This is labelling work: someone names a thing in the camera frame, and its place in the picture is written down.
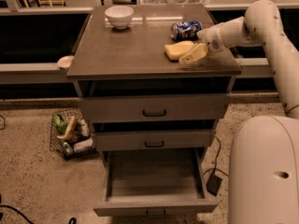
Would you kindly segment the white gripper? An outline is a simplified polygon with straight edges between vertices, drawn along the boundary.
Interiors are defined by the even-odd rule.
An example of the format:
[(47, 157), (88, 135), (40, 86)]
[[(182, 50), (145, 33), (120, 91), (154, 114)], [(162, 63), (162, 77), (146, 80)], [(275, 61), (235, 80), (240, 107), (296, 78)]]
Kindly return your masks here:
[(195, 44), (189, 51), (184, 53), (179, 59), (182, 65), (197, 63), (202, 58), (205, 58), (210, 52), (221, 52), (225, 50), (225, 45), (221, 38), (221, 27), (214, 25), (210, 28), (201, 30), (196, 33), (198, 38), (202, 38), (205, 43)]

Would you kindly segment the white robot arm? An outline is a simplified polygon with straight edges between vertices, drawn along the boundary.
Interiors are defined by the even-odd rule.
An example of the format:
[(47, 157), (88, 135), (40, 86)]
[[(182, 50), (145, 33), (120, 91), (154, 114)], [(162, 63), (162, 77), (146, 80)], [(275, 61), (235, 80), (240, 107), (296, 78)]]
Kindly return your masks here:
[(230, 147), (228, 224), (299, 224), (299, 52), (277, 5), (258, 0), (237, 19), (197, 33), (207, 52), (263, 48), (278, 113), (243, 121)]

